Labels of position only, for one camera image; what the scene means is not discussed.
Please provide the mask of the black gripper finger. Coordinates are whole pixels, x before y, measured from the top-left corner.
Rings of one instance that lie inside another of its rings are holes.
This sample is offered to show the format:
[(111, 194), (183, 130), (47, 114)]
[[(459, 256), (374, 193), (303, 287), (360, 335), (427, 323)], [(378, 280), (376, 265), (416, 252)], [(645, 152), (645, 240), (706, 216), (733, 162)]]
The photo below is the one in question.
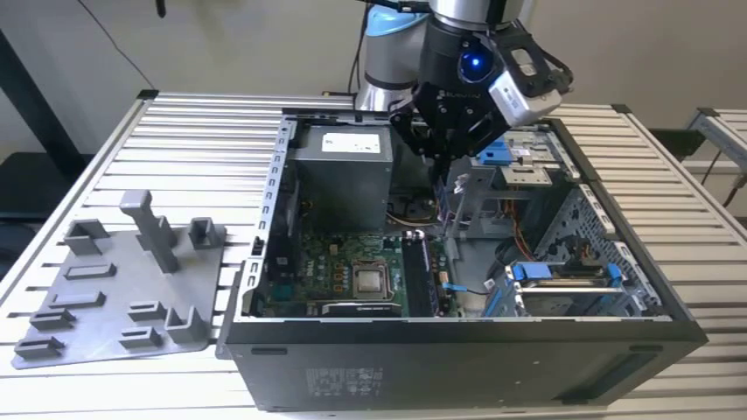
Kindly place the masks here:
[(451, 166), (446, 137), (428, 125), (416, 125), (416, 108), (411, 101), (394, 101), (388, 105), (388, 120), (410, 150), (434, 161), (430, 177), (442, 178)]
[(508, 131), (500, 113), (448, 113), (446, 117), (446, 168), (464, 156), (475, 157)]

